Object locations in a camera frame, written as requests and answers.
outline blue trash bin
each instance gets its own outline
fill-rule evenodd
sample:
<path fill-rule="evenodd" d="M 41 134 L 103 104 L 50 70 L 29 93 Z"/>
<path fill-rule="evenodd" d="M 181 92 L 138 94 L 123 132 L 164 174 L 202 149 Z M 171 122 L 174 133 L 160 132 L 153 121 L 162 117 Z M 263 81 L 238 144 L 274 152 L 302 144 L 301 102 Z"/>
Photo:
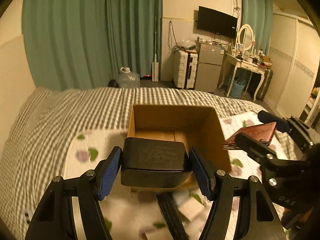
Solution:
<path fill-rule="evenodd" d="M 227 91 L 229 90 L 229 86 L 230 86 L 230 83 L 231 83 L 231 77 L 229 77 L 229 85 L 228 85 L 228 88 L 227 88 Z M 241 82 L 240 84 L 236 81 L 236 79 L 233 80 L 233 85 L 232 85 L 232 88 L 231 88 L 231 91 L 230 91 L 230 96 L 234 97 L 234 98 L 238 98 L 243 89 L 245 87 L 245 82 Z"/>

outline cardboard box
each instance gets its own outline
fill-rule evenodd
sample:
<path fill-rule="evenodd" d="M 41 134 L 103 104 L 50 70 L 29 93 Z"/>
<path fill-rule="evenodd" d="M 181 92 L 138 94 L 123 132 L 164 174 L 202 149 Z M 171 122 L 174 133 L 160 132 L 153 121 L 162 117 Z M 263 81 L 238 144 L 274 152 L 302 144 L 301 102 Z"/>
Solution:
<path fill-rule="evenodd" d="M 197 147 L 218 170 L 231 171 L 228 152 L 223 149 L 221 125 L 212 107 L 134 105 L 127 136 L 182 142 L 187 152 Z M 195 185 L 196 180 L 191 175 L 181 187 Z"/>
<path fill-rule="evenodd" d="M 272 60 L 271 60 L 270 57 L 268 57 L 268 56 L 260 56 L 260 59 L 264 62 L 264 64 L 266 66 L 269 66 L 269 67 L 272 66 Z"/>

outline metal screw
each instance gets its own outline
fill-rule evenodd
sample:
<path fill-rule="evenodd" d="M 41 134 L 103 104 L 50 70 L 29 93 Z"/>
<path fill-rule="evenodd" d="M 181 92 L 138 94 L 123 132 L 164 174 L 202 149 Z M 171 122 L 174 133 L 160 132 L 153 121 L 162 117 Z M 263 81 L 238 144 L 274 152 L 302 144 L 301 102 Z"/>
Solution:
<path fill-rule="evenodd" d="M 88 170 L 85 174 L 86 174 L 88 177 L 93 176 L 93 175 L 94 175 L 94 170 Z"/>
<path fill-rule="evenodd" d="M 268 153 L 268 154 L 267 154 L 267 158 L 268 158 L 269 160 L 272 160 L 272 159 L 273 159 L 273 155 L 272 155 L 271 153 Z"/>
<path fill-rule="evenodd" d="M 58 182 L 58 181 L 60 181 L 61 180 L 61 176 L 55 176 L 54 178 L 53 178 L 53 182 Z"/>
<path fill-rule="evenodd" d="M 277 185 L 277 180 L 274 179 L 274 178 L 269 179 L 269 184 L 270 184 L 271 186 L 275 186 L 275 185 Z"/>
<path fill-rule="evenodd" d="M 258 182 L 258 178 L 256 176 L 250 176 L 250 180 L 253 182 Z"/>
<path fill-rule="evenodd" d="M 217 170 L 217 174 L 219 176 L 224 176 L 226 174 L 226 172 L 224 170 Z"/>

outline wardrobe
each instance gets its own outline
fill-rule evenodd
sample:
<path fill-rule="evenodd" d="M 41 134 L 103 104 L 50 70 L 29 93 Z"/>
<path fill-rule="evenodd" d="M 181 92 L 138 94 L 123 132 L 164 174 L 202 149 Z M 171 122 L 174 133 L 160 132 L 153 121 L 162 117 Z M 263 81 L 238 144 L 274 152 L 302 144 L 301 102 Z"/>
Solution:
<path fill-rule="evenodd" d="M 320 60 L 320 38 L 312 23 L 274 13 L 269 57 L 273 78 L 265 102 L 280 116 L 300 117 L 313 89 Z"/>

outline striped bedsheet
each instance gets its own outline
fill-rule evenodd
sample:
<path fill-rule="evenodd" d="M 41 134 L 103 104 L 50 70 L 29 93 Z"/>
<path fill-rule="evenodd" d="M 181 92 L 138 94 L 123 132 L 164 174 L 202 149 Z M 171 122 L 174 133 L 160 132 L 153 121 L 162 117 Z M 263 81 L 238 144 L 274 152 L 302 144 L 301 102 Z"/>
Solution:
<path fill-rule="evenodd" d="M 83 130 L 126 129 L 133 104 L 211 106 L 219 118 L 263 109 L 191 90 L 36 89 L 21 108 L 0 160 L 0 216 L 17 240 L 24 239 L 28 229 L 25 213 L 36 209 L 52 178 L 63 174 L 73 137 Z M 285 154 L 294 159 L 293 141 L 286 134 L 276 135 Z"/>

